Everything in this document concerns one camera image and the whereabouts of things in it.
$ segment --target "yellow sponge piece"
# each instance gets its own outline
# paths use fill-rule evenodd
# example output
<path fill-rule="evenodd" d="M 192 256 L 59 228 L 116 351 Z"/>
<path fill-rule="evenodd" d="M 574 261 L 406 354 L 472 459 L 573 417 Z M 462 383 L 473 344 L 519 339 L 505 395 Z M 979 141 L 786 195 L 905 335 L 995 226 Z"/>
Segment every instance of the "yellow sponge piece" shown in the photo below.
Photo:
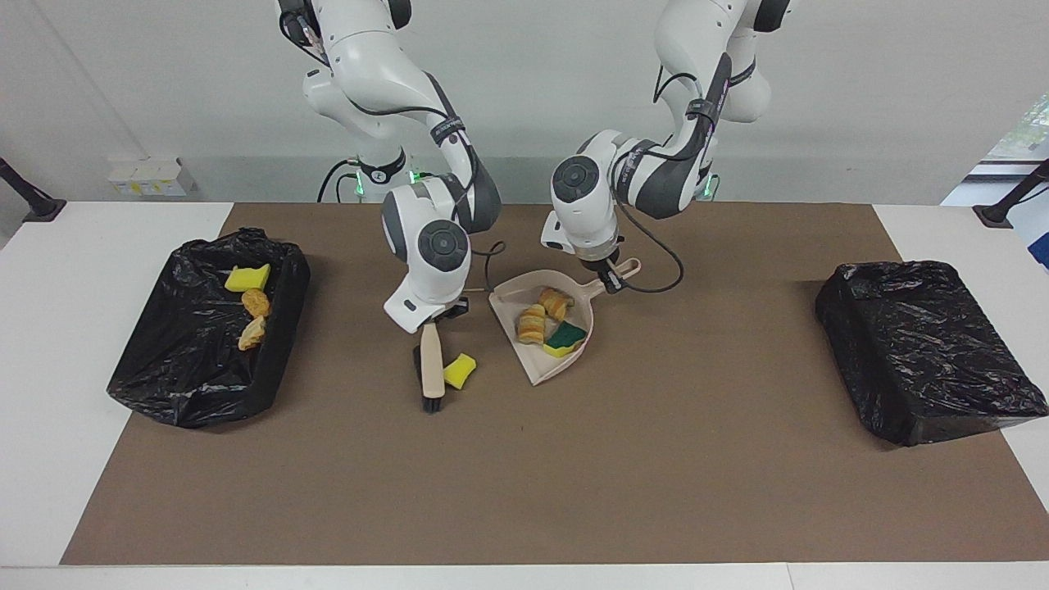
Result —
<path fill-rule="evenodd" d="M 270 265 L 261 269 L 241 269 L 233 267 L 230 278 L 226 279 L 226 289 L 234 293 L 243 293 L 249 289 L 265 288 L 265 281 L 270 278 Z"/>
<path fill-rule="evenodd" d="M 459 355 L 459 358 L 445 367 L 445 383 L 456 389 L 462 389 L 467 378 L 477 368 L 477 361 L 467 355 Z"/>

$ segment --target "white robotic arm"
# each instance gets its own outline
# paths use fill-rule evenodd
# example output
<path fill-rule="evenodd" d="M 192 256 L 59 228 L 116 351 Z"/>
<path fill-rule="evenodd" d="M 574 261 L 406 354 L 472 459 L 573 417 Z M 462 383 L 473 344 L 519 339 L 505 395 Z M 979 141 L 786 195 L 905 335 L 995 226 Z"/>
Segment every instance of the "white robotic arm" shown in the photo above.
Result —
<path fill-rule="evenodd" d="M 543 244 L 575 254 L 609 291 L 622 289 L 609 264 L 619 255 L 615 205 L 630 205 L 657 219 L 688 207 L 709 171 L 720 119 L 752 122 L 768 107 L 771 93 L 756 67 L 756 38 L 779 28 L 789 3 L 669 0 L 656 33 L 669 78 L 657 97 L 670 108 L 678 132 L 665 146 L 614 130 L 591 138 L 554 172 L 554 213 Z"/>
<path fill-rule="evenodd" d="M 386 302 L 404 330 L 451 309 L 470 268 L 468 234 L 492 227 L 501 210 L 485 169 L 437 81 L 404 52 L 393 35 L 411 16 L 410 0 L 278 0 L 285 37 L 330 67 L 306 76 L 304 89 L 318 112 L 340 122 L 387 167 L 366 167 L 374 183 L 390 181 L 404 152 L 390 147 L 383 118 L 404 115 L 430 131 L 451 168 L 413 185 L 391 183 L 382 208 L 383 229 L 408 275 Z"/>

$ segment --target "beige dustpan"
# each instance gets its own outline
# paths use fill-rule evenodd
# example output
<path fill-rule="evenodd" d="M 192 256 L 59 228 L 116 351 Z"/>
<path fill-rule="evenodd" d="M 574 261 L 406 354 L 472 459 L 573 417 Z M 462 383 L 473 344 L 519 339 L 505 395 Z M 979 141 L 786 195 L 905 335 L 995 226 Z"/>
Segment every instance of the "beige dustpan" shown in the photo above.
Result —
<path fill-rule="evenodd" d="M 616 272 L 623 278 L 629 278 L 639 271 L 641 261 L 637 258 L 630 258 L 616 267 Z M 554 358 L 544 353 L 542 346 L 517 341 L 517 318 L 526 309 L 539 301 L 539 293 L 547 287 L 553 287 L 575 299 L 576 304 L 569 309 L 569 315 L 564 319 L 586 331 L 586 339 L 579 349 L 564 358 Z M 591 301 L 604 292 L 604 285 L 598 279 L 579 285 L 569 275 L 556 271 L 533 271 L 495 288 L 488 300 L 532 385 L 554 378 L 583 354 L 586 344 L 594 337 L 594 308 Z M 548 325 L 548 335 L 552 328 Z"/>

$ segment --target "brown table surface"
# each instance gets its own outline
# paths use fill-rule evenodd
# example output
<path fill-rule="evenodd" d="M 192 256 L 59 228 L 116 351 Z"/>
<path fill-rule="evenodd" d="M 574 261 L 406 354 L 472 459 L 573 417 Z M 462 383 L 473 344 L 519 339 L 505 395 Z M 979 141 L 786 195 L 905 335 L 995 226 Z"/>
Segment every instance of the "brown table surface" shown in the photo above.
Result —
<path fill-rule="evenodd" d="M 475 236 L 495 282 L 587 273 L 548 207 Z M 999 434 L 897 449 L 859 424 L 813 314 L 843 262 L 899 259 L 871 207 L 703 204 L 650 223 L 687 264 L 596 303 L 582 359 L 533 388 L 487 299 L 442 324 L 479 368 L 426 416 L 382 303 L 405 268 L 370 206 L 237 205 L 314 271 L 281 393 L 197 431 L 134 416 L 64 564 L 627 564 L 1049 560 Z M 673 266 L 630 227 L 642 286 Z M 479 260 L 471 285 L 479 286 Z"/>

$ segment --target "black plastic bag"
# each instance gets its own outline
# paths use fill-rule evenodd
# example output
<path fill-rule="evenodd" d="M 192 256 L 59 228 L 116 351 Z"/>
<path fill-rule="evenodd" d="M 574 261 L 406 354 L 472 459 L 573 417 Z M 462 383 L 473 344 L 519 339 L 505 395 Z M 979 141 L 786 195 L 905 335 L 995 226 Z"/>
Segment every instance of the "black plastic bag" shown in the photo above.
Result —
<path fill-rule="evenodd" d="M 271 265 L 272 302 L 261 346 L 237 341 L 252 320 L 226 290 L 233 267 Z M 172 252 L 109 382 L 109 395 L 157 422 L 197 428 L 243 420 L 273 405 L 302 313 L 309 266 L 298 246 L 259 229 Z"/>
<path fill-rule="evenodd" d="M 949 265 L 839 267 L 816 315 L 860 420 L 882 439 L 914 446 L 1049 415 Z"/>

